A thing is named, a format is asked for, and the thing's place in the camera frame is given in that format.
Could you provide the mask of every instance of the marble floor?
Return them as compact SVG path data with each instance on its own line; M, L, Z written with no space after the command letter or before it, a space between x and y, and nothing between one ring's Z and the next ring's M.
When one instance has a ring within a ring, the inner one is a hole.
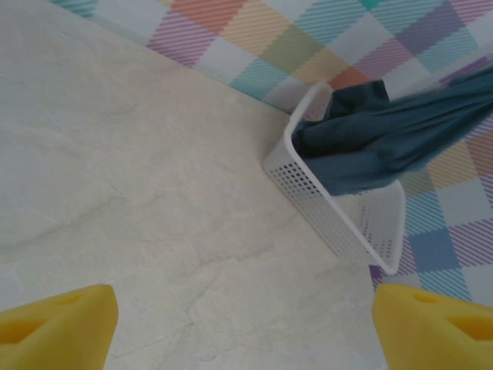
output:
M384 368L367 268L261 169L284 113L45 1L0 60L0 309L111 284L107 370Z

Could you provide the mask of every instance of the white plastic basket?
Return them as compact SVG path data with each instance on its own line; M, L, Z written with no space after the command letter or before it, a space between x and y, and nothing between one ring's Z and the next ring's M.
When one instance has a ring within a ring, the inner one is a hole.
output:
M293 147L291 136L297 124L302 118L321 119L331 94L325 82L307 92L263 168L338 257L376 263L387 274L395 274L402 254L406 207L401 183L332 197Z

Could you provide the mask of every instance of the dark blue fabric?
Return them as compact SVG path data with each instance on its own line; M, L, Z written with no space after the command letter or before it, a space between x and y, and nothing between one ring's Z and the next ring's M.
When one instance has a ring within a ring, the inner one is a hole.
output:
M419 170L493 110L493 68L390 101L382 81L334 92L324 118L293 144L327 191L359 193Z

